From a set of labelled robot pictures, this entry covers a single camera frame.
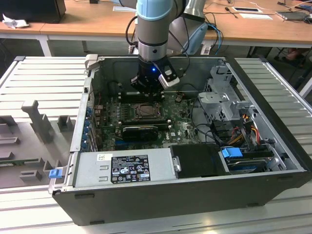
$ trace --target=paper sheet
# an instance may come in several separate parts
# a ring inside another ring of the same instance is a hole
[[[3,16],[2,23],[4,23],[9,28],[16,29],[16,28],[22,28],[22,27],[29,26],[29,24],[27,24],[26,21],[23,19],[19,19],[19,20],[10,19],[10,18],[6,17],[4,14],[2,14],[2,16]]]
[[[268,15],[259,15],[259,14],[247,14],[247,13],[239,13],[241,17],[245,19],[258,19],[258,20],[272,20],[272,18]]]

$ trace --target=desk leg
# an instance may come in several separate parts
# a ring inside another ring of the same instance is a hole
[[[39,35],[37,37],[37,40],[40,42],[44,56],[46,57],[54,56],[54,52],[51,50],[50,41],[47,35]]]
[[[213,43],[211,41],[204,41],[203,47],[201,48],[201,55],[208,55],[210,53],[210,49]]]
[[[302,88],[302,90],[300,91],[300,95],[305,98],[309,92],[312,90],[312,77],[310,78],[310,80],[308,81],[308,83]]]
[[[84,51],[85,53],[88,53],[89,51],[88,51],[87,42],[86,42],[85,40],[82,40],[81,42],[82,42],[83,51]]]

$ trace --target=table surface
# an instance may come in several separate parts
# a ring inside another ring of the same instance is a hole
[[[263,11],[263,13],[266,14],[274,14],[276,10],[287,11],[286,7],[277,5],[277,0],[251,1],[257,3],[258,6],[262,8],[273,10],[260,9]],[[293,6],[298,3],[309,4],[303,3],[301,1],[286,0],[286,4],[289,6]],[[234,6],[253,7],[259,9],[259,7],[257,7],[255,4],[242,0],[235,0]],[[209,7],[204,9],[204,12],[226,12],[224,8],[225,6],[211,4]],[[312,25],[309,25],[305,22],[284,21],[279,15],[276,14],[269,15],[273,20],[244,19],[239,14],[236,14],[236,16],[238,19],[236,19],[232,14],[215,14],[218,29],[223,32],[225,40],[312,44]],[[210,22],[214,21],[211,14],[207,14],[207,18]],[[206,39],[208,39],[210,36],[215,38],[215,32],[208,32],[206,34]]]
[[[286,10],[284,6],[277,5],[277,0],[253,0],[253,2],[266,8],[266,10],[261,9],[265,14],[274,14],[275,10]],[[297,3],[301,2],[286,0],[287,5]],[[105,1],[101,1],[99,4],[90,4],[88,0],[65,0],[65,4],[66,14],[59,24],[30,23],[31,27],[16,30],[0,24],[0,33],[124,37],[126,26],[135,15],[133,12],[113,11],[114,5]],[[207,0],[204,12],[227,13],[224,9],[226,5],[230,8],[230,4],[226,0]],[[234,6],[259,8],[255,4],[243,0],[235,0]],[[278,15],[270,15],[273,20],[244,19],[239,14],[236,14],[238,19],[232,14],[214,15],[218,29],[223,32],[224,40],[312,43],[312,25],[304,22],[283,21]],[[212,14],[207,14],[207,18],[210,22],[214,21]],[[132,25],[129,30],[130,35],[133,28]],[[215,38],[215,31],[207,32],[205,37],[207,40]]]

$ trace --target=crumpled paper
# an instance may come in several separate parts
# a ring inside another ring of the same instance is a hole
[[[4,23],[9,28],[16,29],[16,28],[22,28],[22,27],[29,26],[29,24],[27,24],[27,22],[23,19],[19,19],[19,20],[10,19],[10,18],[6,17],[4,14],[2,14],[2,16],[3,16],[2,23]]]

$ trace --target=motherboard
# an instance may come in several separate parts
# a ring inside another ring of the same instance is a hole
[[[104,151],[168,148],[200,143],[190,115],[194,99],[162,94],[158,101],[111,97],[95,106],[99,148]]]

